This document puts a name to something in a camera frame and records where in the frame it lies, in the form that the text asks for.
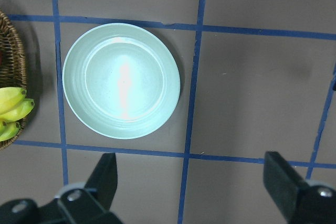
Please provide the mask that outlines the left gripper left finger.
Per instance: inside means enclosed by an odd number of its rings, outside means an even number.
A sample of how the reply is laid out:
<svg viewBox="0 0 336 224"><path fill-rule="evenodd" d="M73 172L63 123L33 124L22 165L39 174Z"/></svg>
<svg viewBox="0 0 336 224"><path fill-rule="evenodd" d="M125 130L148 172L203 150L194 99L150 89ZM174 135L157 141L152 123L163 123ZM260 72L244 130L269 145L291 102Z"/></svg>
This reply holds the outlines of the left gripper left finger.
<svg viewBox="0 0 336 224"><path fill-rule="evenodd" d="M117 160L115 153L102 154L85 183L84 189L90 192L105 210L110 210L117 191Z"/></svg>

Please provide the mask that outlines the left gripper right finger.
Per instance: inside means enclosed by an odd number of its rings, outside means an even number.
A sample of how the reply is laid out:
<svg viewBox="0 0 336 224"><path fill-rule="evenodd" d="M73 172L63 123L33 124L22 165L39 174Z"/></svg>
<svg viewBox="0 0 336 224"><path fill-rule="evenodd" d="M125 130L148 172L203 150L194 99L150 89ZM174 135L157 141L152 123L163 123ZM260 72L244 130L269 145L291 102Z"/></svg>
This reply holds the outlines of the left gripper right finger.
<svg viewBox="0 0 336 224"><path fill-rule="evenodd" d="M284 219L292 221L309 184L278 152L273 151L267 151L264 156L263 183Z"/></svg>

